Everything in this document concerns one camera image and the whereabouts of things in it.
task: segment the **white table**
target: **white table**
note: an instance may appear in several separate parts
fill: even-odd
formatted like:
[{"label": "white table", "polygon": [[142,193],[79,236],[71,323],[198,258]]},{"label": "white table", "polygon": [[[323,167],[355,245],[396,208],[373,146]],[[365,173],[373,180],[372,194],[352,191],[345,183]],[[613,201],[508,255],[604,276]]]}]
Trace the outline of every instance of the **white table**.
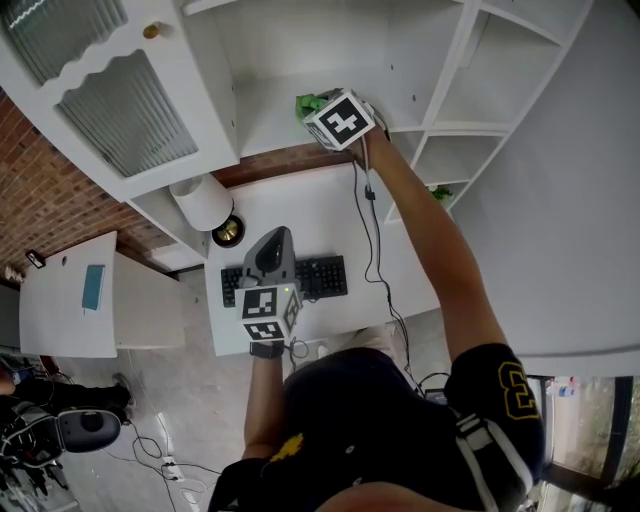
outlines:
[{"label": "white table", "polygon": [[[373,235],[370,208],[363,195],[359,171],[360,204]],[[350,165],[305,171],[258,181],[232,190],[236,212],[246,223],[242,242],[232,249],[211,244],[205,276],[216,355],[249,351],[249,342],[236,320],[235,308],[224,308],[220,271],[242,265],[247,251],[273,228],[287,226],[297,258],[344,256],[349,294],[304,302],[294,334],[312,341],[335,334],[380,325],[391,320],[382,284],[369,284],[364,271],[369,245],[353,197]],[[381,223],[382,275],[389,282],[395,308],[411,316],[440,307],[402,223]]]},{"label": "white table", "polygon": [[[116,357],[118,348],[184,345],[180,283],[116,252],[116,232],[30,267],[20,289],[20,349],[60,357]],[[88,265],[104,265],[97,310],[84,309]]]}]

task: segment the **person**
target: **person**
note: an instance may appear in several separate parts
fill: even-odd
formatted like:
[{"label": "person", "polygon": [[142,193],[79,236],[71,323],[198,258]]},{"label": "person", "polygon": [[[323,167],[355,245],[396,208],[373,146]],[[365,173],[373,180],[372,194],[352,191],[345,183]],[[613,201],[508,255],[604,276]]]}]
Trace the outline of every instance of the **person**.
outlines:
[{"label": "person", "polygon": [[79,384],[67,384],[29,376],[17,386],[0,366],[0,425],[9,423],[14,416],[13,407],[20,402],[30,402],[56,416],[65,409],[90,407],[113,412],[126,424],[135,407],[131,386],[121,374],[113,375],[114,385],[104,388],[86,388]]},{"label": "person", "polygon": [[[384,133],[376,128],[366,141],[371,167],[393,196],[441,304],[452,360],[448,405],[409,385],[379,350],[380,331],[360,333],[284,383],[281,357],[274,357],[282,347],[256,351],[244,454],[222,472],[210,512],[502,512],[515,510],[514,499],[526,493],[527,478],[516,472],[528,472],[529,485],[539,476],[537,405],[471,250]],[[480,427],[474,466],[464,446]],[[510,450],[496,451],[491,441],[498,438]]]}]

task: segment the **gray wall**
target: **gray wall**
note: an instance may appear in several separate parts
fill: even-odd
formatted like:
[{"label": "gray wall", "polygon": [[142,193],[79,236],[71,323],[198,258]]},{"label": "gray wall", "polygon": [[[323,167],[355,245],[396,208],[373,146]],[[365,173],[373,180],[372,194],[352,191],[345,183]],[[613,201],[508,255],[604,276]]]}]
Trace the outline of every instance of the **gray wall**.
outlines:
[{"label": "gray wall", "polygon": [[530,373],[640,374],[639,128],[640,20],[596,1],[454,209],[511,345],[554,356],[525,357]]},{"label": "gray wall", "polygon": [[0,345],[20,348],[18,306],[20,292],[0,284]]}]

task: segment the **keyboard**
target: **keyboard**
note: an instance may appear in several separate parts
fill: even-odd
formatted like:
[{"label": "keyboard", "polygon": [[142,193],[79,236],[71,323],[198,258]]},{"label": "keyboard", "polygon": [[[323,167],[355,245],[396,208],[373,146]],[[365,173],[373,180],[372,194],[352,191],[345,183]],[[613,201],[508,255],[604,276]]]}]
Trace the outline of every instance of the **keyboard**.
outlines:
[{"label": "keyboard", "polygon": [[[225,268],[222,277],[222,299],[225,308],[236,306],[235,291],[240,287],[242,267]],[[318,300],[347,295],[347,276],[342,256],[309,258],[296,261],[296,278],[302,285],[302,299]]]}]

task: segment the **floor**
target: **floor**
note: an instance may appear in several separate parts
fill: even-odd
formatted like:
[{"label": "floor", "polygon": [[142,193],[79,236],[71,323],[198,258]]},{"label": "floor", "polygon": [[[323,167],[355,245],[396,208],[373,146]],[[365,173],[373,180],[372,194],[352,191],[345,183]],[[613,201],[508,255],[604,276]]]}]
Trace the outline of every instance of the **floor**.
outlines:
[{"label": "floor", "polygon": [[[62,371],[86,386],[109,386],[111,376],[124,373],[131,381],[137,400],[134,423],[140,435],[157,440],[163,454],[168,451],[178,462],[198,464],[221,471],[237,461],[243,451],[242,429],[251,376],[248,354],[215,357],[205,293],[203,271],[180,274],[183,287],[183,317],[186,346],[181,349],[120,351],[116,359],[59,359]],[[450,367],[439,310],[407,319],[411,340],[413,374],[421,379]],[[402,350],[399,339],[395,340]],[[310,347],[310,357],[315,348]],[[404,354],[400,359],[404,364]],[[285,358],[285,374],[290,363]],[[440,377],[430,379],[430,388],[442,387]],[[161,421],[168,437],[165,436]],[[106,450],[90,454],[65,454],[61,462],[71,490],[84,512],[171,511],[167,489],[161,477],[133,459],[135,432],[124,427],[118,440]],[[151,453],[157,449],[150,442]],[[159,467],[160,463],[138,447],[140,458]],[[170,483],[177,511],[205,511],[216,475],[183,467],[187,480]],[[193,491],[181,491],[190,488]],[[190,505],[186,500],[198,502]]]}]

